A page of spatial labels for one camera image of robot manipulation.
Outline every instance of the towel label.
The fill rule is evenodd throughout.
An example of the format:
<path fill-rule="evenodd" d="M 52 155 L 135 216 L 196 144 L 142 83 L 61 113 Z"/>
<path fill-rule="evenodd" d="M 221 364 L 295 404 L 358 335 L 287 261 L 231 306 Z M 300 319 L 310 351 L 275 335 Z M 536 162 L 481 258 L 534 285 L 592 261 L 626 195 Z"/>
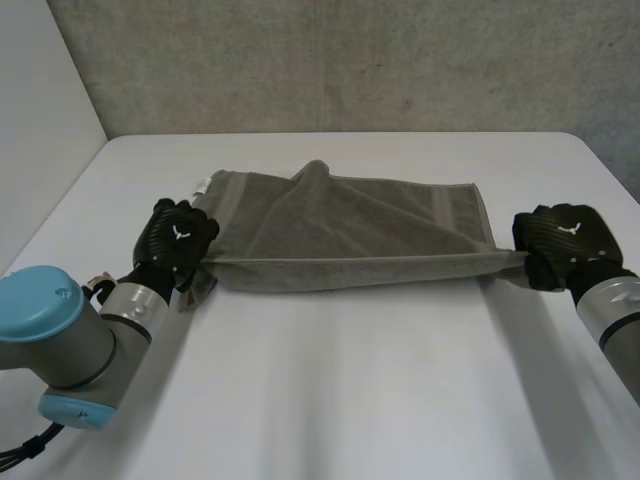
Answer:
<path fill-rule="evenodd" d="M 198 183 L 196 189 L 193 191 L 193 196 L 195 197 L 196 195 L 206 195 L 210 185 L 211 177 L 203 178 L 200 183 Z"/>

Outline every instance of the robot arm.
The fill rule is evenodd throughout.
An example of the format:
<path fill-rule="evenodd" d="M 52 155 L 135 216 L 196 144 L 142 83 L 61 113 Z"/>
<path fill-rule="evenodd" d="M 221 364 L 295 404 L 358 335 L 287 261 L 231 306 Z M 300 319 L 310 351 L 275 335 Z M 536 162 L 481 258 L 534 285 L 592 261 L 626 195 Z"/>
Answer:
<path fill-rule="evenodd" d="M 640 404 L 640 279 L 591 207 L 556 205 L 516 215 L 516 249 L 530 252 L 532 288 L 571 292 L 578 316 Z"/>
<path fill-rule="evenodd" d="M 52 422 L 102 429 L 118 409 L 168 310 L 189 288 L 219 231 L 215 220 L 160 200 L 134 249 L 134 268 L 97 313 L 80 286 L 55 267 L 0 282 L 0 369 L 29 368 L 49 388 L 39 412 Z"/>

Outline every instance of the light blue robot joint cap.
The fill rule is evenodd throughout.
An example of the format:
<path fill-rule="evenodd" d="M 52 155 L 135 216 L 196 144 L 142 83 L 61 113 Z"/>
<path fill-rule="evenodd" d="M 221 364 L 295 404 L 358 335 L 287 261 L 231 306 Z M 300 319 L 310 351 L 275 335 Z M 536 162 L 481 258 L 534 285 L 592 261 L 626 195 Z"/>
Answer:
<path fill-rule="evenodd" d="M 82 288 L 57 267 L 19 270 L 0 280 L 0 342 L 28 343 L 51 337 L 80 315 Z"/>
<path fill-rule="evenodd" d="M 44 418 L 66 427 L 80 430 L 103 430 L 117 410 L 101 403 L 79 398 L 44 394 L 38 405 Z"/>

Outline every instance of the gray towel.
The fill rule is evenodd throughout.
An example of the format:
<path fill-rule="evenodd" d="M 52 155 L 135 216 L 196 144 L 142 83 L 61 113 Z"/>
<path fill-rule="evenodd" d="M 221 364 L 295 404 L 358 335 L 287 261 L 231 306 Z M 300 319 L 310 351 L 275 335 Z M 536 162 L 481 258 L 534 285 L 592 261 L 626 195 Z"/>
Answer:
<path fill-rule="evenodd" d="M 293 178 L 219 171 L 194 207 L 221 227 L 184 295 L 306 292 L 495 274 L 523 255 L 495 247 L 473 184 L 332 176 L 323 162 Z"/>

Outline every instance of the white logo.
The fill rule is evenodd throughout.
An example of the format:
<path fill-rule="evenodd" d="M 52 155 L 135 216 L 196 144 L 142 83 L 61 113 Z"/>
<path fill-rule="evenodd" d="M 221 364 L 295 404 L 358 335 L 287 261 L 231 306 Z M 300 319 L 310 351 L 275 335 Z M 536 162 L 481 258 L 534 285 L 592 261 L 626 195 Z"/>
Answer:
<path fill-rule="evenodd" d="M 578 233 L 578 230 L 580 230 L 581 226 L 582 224 L 578 222 L 578 224 L 574 228 L 558 227 L 558 230 L 560 230 L 561 232 L 570 233 L 571 235 L 575 235 L 576 233 Z"/>
<path fill-rule="evenodd" d="M 181 238 L 187 238 L 191 236 L 191 233 L 180 233 L 175 225 L 173 226 L 173 233 L 176 235 L 176 240 L 180 240 Z"/>

